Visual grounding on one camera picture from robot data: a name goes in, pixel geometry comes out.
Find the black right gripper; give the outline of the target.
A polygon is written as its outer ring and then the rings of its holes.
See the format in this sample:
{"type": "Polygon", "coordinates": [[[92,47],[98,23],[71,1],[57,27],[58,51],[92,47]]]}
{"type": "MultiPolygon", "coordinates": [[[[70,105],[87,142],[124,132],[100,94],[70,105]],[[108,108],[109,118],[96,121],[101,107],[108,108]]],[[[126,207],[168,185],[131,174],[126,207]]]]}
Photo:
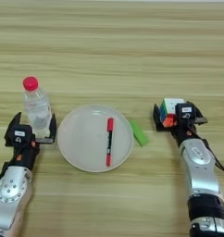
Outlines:
{"type": "MultiPolygon", "coordinates": [[[[207,118],[205,118],[200,109],[191,103],[194,109],[194,124],[205,124],[207,118]]],[[[153,119],[156,125],[157,131],[169,131],[175,139],[177,145],[181,145],[185,140],[189,140],[195,137],[196,128],[192,123],[178,123],[176,122],[172,126],[164,127],[160,120],[160,112],[157,105],[154,105],[153,119]]]]}

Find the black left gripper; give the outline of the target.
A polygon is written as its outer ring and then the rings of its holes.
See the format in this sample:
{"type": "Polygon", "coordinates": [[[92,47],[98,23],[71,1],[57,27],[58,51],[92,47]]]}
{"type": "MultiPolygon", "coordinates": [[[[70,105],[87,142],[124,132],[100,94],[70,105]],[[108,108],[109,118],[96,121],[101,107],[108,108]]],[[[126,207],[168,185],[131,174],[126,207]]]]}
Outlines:
{"type": "MultiPolygon", "coordinates": [[[[6,146],[11,146],[11,129],[14,125],[19,125],[21,118],[21,113],[18,112],[18,114],[12,118],[10,121],[6,134],[5,134],[5,141],[6,146]]],[[[41,144],[53,144],[55,142],[56,138],[56,115],[53,115],[50,121],[50,138],[36,138],[34,141],[31,141],[29,144],[24,144],[21,147],[16,147],[14,149],[14,156],[12,160],[13,166],[18,167],[24,167],[29,170],[32,170],[34,167],[34,163],[36,160],[36,157],[38,156],[40,152],[40,145],[41,144]]]]}

